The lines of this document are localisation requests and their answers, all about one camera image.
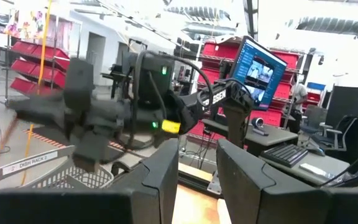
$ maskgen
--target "dish rack label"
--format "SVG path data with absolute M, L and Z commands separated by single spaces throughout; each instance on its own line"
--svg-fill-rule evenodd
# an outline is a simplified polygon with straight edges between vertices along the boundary
M 28 159 L 26 161 L 20 162 L 18 164 L 13 164 L 11 166 L 7 166 L 2 168 L 2 174 L 8 175 L 10 173 L 16 172 L 18 170 L 24 170 L 26 168 L 32 167 L 34 165 L 40 164 L 42 162 L 49 161 L 57 157 L 57 151 L 48 153 L 46 155 L 42 155 L 39 157 L 35 157 L 33 159 Z

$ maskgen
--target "office chair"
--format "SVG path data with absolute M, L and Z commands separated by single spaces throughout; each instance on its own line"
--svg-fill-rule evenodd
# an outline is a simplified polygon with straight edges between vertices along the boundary
M 323 150 L 346 151 L 346 134 L 356 121 L 355 116 L 345 115 L 335 129 L 330 125 L 320 124 L 323 135 L 314 134 L 310 138 Z
M 327 109 L 316 105 L 308 105 L 302 116 L 301 130 L 305 134 L 316 134 L 323 132 L 320 124 L 326 121 Z

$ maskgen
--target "wooden board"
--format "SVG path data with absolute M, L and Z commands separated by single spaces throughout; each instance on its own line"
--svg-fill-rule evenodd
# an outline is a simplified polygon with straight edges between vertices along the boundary
M 172 223 L 219 224 L 218 200 L 178 185 Z
M 196 169 L 196 168 L 188 166 L 188 165 L 184 165 L 182 163 L 179 163 L 178 169 L 179 169 L 179 171 L 185 172 L 187 174 L 193 175 L 195 177 L 204 179 L 209 182 L 212 180 L 212 174 L 205 172 L 203 170 Z

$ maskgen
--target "keyboard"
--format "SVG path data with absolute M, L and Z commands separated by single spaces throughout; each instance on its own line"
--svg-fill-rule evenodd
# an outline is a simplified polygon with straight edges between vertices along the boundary
M 263 151 L 260 156 L 291 168 L 307 154 L 308 151 L 305 148 L 293 144 L 284 144 L 274 147 L 273 149 Z

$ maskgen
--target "yellow pole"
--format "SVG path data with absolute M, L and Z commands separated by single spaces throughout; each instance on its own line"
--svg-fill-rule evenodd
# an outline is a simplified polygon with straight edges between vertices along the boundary
M 48 10 L 47 10 L 47 20 L 45 21 L 44 36 L 42 37 L 42 53 L 41 53 L 41 65 L 40 65 L 41 68 L 40 68 L 40 76 L 38 78 L 37 94 L 40 93 L 40 85 L 42 83 L 42 76 L 44 75 L 45 48 L 46 48 L 46 44 L 47 44 L 47 33 L 48 33 L 48 25 L 49 25 L 49 19 L 50 19 L 50 7 L 51 7 L 51 5 L 52 5 L 52 0 L 49 0 Z M 34 127 L 34 125 L 31 124 L 29 135 L 28 135 L 28 138 L 27 138 L 27 144 L 25 146 L 25 153 L 24 153 L 25 158 L 29 156 L 30 140 L 31 140 L 33 127 Z M 27 171 L 24 170 L 24 175 L 23 175 L 22 184 L 21 184 L 22 186 L 24 185 L 26 175 L 27 175 Z

